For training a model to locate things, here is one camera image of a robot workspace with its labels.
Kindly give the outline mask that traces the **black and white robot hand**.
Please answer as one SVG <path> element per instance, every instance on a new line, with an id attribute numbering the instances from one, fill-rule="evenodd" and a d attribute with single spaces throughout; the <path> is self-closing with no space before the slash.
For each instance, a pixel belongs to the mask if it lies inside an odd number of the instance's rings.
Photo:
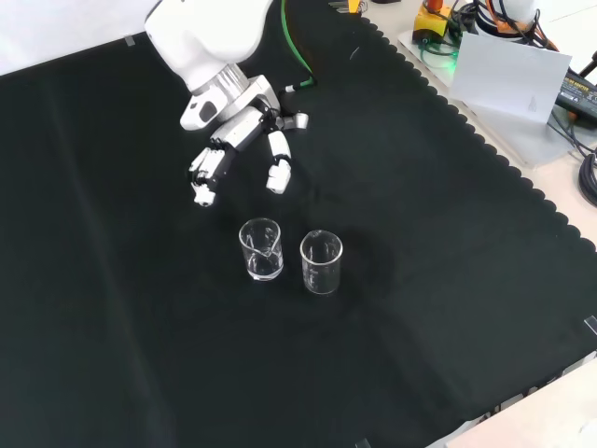
<path id="1" fill-rule="evenodd" d="M 217 185 L 228 173 L 234 158 L 263 133 L 268 137 L 271 150 L 266 188 L 283 194 L 292 172 L 292 154 L 284 132 L 305 130 L 309 124 L 305 113 L 290 116 L 282 113 L 278 97 L 263 76 L 251 78 L 247 90 L 233 105 L 240 110 L 223 120 L 188 168 L 194 202 L 203 207 L 214 203 Z"/>

